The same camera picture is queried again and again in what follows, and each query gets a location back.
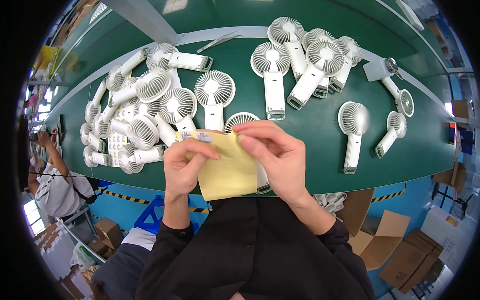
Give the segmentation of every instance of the black sleeve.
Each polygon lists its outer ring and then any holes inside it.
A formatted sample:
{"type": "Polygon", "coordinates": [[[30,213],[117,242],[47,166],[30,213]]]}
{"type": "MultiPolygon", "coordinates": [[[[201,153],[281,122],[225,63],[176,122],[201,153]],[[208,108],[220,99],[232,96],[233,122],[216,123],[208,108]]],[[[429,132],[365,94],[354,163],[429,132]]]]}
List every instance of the black sleeve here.
{"type": "Polygon", "coordinates": [[[192,223],[186,229],[172,229],[163,224],[163,221],[161,222],[160,230],[156,235],[156,242],[138,281],[136,300],[156,299],[153,294],[154,291],[158,291],[156,281],[185,249],[192,238],[192,223]]]}
{"type": "Polygon", "coordinates": [[[363,259],[352,252],[352,246],[348,243],[348,229],[345,224],[337,220],[329,231],[317,237],[358,281],[367,297],[375,299],[375,292],[365,263],[363,259]]]}

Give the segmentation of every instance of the black jacket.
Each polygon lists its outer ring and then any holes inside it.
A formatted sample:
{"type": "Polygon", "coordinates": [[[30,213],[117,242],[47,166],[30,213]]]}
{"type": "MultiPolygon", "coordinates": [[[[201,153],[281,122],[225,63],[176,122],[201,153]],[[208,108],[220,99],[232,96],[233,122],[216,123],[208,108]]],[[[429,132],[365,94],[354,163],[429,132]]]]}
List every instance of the black jacket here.
{"type": "Polygon", "coordinates": [[[374,299],[363,260],[340,221],[315,236],[279,198],[231,198],[193,236],[163,223],[137,300],[374,299]]]}

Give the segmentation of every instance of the white shirt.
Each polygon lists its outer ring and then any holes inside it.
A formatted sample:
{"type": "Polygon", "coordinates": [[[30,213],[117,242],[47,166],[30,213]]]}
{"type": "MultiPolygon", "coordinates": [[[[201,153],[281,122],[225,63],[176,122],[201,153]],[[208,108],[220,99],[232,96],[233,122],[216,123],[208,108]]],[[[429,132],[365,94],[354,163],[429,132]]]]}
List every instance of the white shirt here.
{"type": "Polygon", "coordinates": [[[128,232],[127,236],[121,242],[122,244],[133,244],[144,247],[145,249],[152,251],[153,244],[155,244],[156,235],[148,232],[142,228],[132,228],[128,232]]]}
{"type": "MultiPolygon", "coordinates": [[[[75,213],[85,204],[85,200],[73,190],[73,186],[85,197],[91,197],[95,193],[85,177],[67,177],[60,175],[53,164],[45,167],[43,174],[58,174],[59,176],[42,175],[40,185],[35,193],[38,208],[49,216],[63,217],[75,213]]],[[[68,175],[82,176],[69,171],[68,175]]]]}

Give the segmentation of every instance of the fan grille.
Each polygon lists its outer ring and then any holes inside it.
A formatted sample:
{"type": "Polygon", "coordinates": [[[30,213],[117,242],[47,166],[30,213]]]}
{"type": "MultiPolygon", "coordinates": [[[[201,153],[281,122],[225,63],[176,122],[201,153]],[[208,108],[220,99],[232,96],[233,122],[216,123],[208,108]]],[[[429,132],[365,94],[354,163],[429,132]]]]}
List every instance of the fan grille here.
{"type": "Polygon", "coordinates": [[[176,124],[175,112],[182,118],[192,116],[197,100],[183,88],[168,90],[160,99],[160,116],[170,124],[176,124]]]}
{"type": "Polygon", "coordinates": [[[239,112],[234,115],[232,115],[227,122],[225,122],[225,126],[223,127],[223,132],[225,133],[231,133],[232,132],[232,127],[238,124],[242,124],[245,122],[250,122],[250,121],[258,121],[260,120],[257,116],[254,114],[251,114],[249,112],[239,112]]]}
{"type": "Polygon", "coordinates": [[[278,71],[284,73],[290,67],[290,57],[285,47],[266,42],[258,45],[253,52],[253,65],[259,73],[270,72],[271,64],[276,64],[278,71]]]}
{"type": "Polygon", "coordinates": [[[121,66],[113,67],[107,76],[107,89],[112,92],[118,92],[124,80],[125,77],[121,75],[121,66]]]}
{"type": "Polygon", "coordinates": [[[340,47],[343,54],[352,60],[354,64],[359,63],[363,57],[362,50],[357,41],[349,36],[338,38],[336,44],[340,47]]]}
{"type": "Polygon", "coordinates": [[[142,115],[135,116],[127,129],[127,136],[140,150],[150,150],[160,137],[155,125],[142,115]]]}
{"type": "Polygon", "coordinates": [[[143,168],[143,164],[137,164],[128,160],[133,155],[135,155],[135,146],[133,144],[123,145],[118,153],[120,168],[127,174],[138,173],[143,168]]]}
{"type": "MultiPolygon", "coordinates": [[[[125,80],[123,81],[123,83],[121,85],[120,90],[129,87],[130,85],[137,82],[137,80],[138,80],[138,77],[127,77],[127,78],[125,78],[125,80]]],[[[134,96],[133,98],[128,99],[128,103],[130,105],[133,105],[137,100],[138,100],[138,97],[134,96]]]]}
{"type": "Polygon", "coordinates": [[[370,113],[361,103],[348,103],[341,112],[343,129],[348,133],[364,134],[370,126],[370,113]]]}
{"type": "Polygon", "coordinates": [[[143,102],[158,100],[170,87],[171,79],[161,68],[148,70],[138,78],[137,95],[143,102]]]}
{"type": "Polygon", "coordinates": [[[198,102],[208,105],[208,98],[213,96],[216,104],[225,104],[235,95],[235,84],[230,76],[221,71],[211,70],[203,73],[195,83],[195,96],[198,102]]]}
{"type": "Polygon", "coordinates": [[[401,113],[394,112],[390,117],[389,125],[395,129],[397,138],[401,139],[407,134],[407,119],[401,113]]]}
{"type": "Polygon", "coordinates": [[[104,122],[100,114],[95,116],[92,126],[93,134],[100,139],[106,139],[110,134],[110,123],[104,122]]]}
{"type": "Polygon", "coordinates": [[[85,107],[85,121],[87,123],[93,123],[95,116],[100,112],[100,108],[93,105],[93,101],[89,101],[85,107]]]}
{"type": "Polygon", "coordinates": [[[80,126],[80,140],[82,144],[88,145],[88,134],[92,132],[92,124],[84,123],[80,126]]]}
{"type": "Polygon", "coordinates": [[[301,41],[305,35],[305,30],[300,22],[290,17],[280,17],[275,19],[270,25],[269,31],[272,39],[279,44],[292,42],[290,40],[290,34],[294,34],[297,41],[301,41]]]}
{"type": "Polygon", "coordinates": [[[327,40],[330,42],[335,42],[334,36],[321,28],[314,28],[310,30],[302,39],[303,48],[306,50],[311,43],[318,40],[327,40]]]}
{"type": "Polygon", "coordinates": [[[326,74],[338,72],[345,62],[345,56],[340,47],[336,43],[327,40],[311,43],[307,49],[307,58],[312,64],[324,60],[322,71],[326,74]]]}
{"type": "Polygon", "coordinates": [[[175,47],[170,44],[158,44],[150,50],[147,56],[147,68],[149,70],[155,68],[162,68],[165,71],[169,70],[168,62],[169,59],[165,58],[165,54],[172,54],[173,52],[178,52],[175,47]]]}
{"type": "Polygon", "coordinates": [[[133,115],[142,115],[142,116],[156,116],[160,112],[160,103],[158,101],[144,103],[140,100],[137,100],[133,104],[133,115]]]}
{"type": "Polygon", "coordinates": [[[396,109],[407,117],[411,117],[415,109],[412,96],[407,90],[401,90],[399,98],[395,99],[396,109]]]}
{"type": "Polygon", "coordinates": [[[93,147],[92,145],[88,145],[87,147],[84,148],[84,162],[87,165],[87,167],[89,167],[89,168],[93,168],[93,167],[98,166],[97,163],[94,163],[89,158],[89,156],[92,155],[93,152],[96,152],[96,151],[95,151],[95,147],[93,147]]]}

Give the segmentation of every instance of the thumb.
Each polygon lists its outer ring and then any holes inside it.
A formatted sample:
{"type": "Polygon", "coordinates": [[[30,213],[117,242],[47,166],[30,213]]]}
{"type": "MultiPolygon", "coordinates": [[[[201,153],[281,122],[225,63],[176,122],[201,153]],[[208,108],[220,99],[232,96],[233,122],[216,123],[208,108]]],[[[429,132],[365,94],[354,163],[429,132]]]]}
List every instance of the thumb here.
{"type": "Polygon", "coordinates": [[[190,162],[183,168],[185,172],[191,174],[198,175],[200,169],[204,166],[205,162],[207,162],[208,157],[203,155],[202,153],[195,154],[190,162]]]}
{"type": "Polygon", "coordinates": [[[240,146],[247,151],[248,154],[258,160],[260,164],[266,168],[271,165],[276,158],[276,156],[273,155],[263,143],[255,138],[240,134],[238,136],[238,141],[240,146]]]}

